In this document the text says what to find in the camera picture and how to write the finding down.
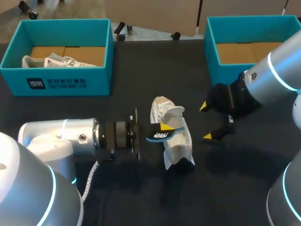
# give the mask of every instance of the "cable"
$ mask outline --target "cable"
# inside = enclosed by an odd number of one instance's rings
[[[89,176],[88,176],[88,179],[87,179],[86,188],[85,188],[84,194],[82,196],[83,202],[86,200],[86,198],[89,194],[91,183],[92,183],[92,178],[93,178],[93,175],[94,175],[94,173],[95,173],[95,171],[97,170],[98,167],[99,167],[99,164],[98,164],[98,161],[96,161],[94,163],[94,165],[92,166],[92,168],[90,170],[90,173],[89,173]]]

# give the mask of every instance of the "shoe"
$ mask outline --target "shoe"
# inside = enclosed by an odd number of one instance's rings
[[[169,169],[172,164],[176,164],[181,158],[186,158],[195,165],[192,157],[192,140],[182,116],[185,109],[176,106],[171,100],[165,97],[157,97],[152,103],[150,112],[150,122],[163,123],[174,129],[184,127],[184,130],[176,132],[173,138],[163,141],[165,147],[164,164]]]
[[[24,56],[22,59],[22,68],[33,68],[33,67],[96,67],[82,62],[77,62],[68,56],[58,56],[52,53],[45,59],[35,59],[30,56]]]

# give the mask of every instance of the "chair wheel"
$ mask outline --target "chair wheel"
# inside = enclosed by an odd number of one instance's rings
[[[125,34],[118,34],[116,37],[117,41],[124,41],[126,39]]]
[[[35,11],[30,11],[28,12],[28,17],[31,19],[31,20],[36,20],[37,17],[38,17],[38,13],[36,13]]]

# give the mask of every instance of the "black tablecloth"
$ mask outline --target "black tablecloth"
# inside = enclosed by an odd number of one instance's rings
[[[2,54],[6,47],[0,46]],[[115,43],[113,78],[110,97],[49,98],[13,98],[0,79],[0,131],[13,138],[29,121],[117,121],[135,107],[141,124],[147,124],[156,96],[185,107],[195,169],[181,161],[165,171],[162,146],[143,141],[139,163],[119,153],[115,163],[101,164],[83,225],[269,225],[269,188],[301,146],[292,120],[294,95],[237,121],[237,133],[223,142],[209,143],[202,137],[223,118],[198,111],[210,88],[202,40]],[[81,193],[92,165],[77,160]]]

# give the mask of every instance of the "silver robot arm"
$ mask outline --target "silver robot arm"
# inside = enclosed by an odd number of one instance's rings
[[[234,119],[301,89],[301,31],[297,32],[230,85],[216,84],[200,111],[211,108]]]
[[[301,89],[301,31],[269,53],[261,62],[242,72],[230,85],[216,84],[200,111],[211,108],[233,116],[245,117],[261,106]],[[293,119],[301,129],[301,95],[293,104]],[[229,130],[209,135],[222,137]],[[301,151],[286,167],[269,191],[266,210],[271,226],[301,226]]]
[[[1,225],[80,226],[83,201],[63,176],[0,133]]]

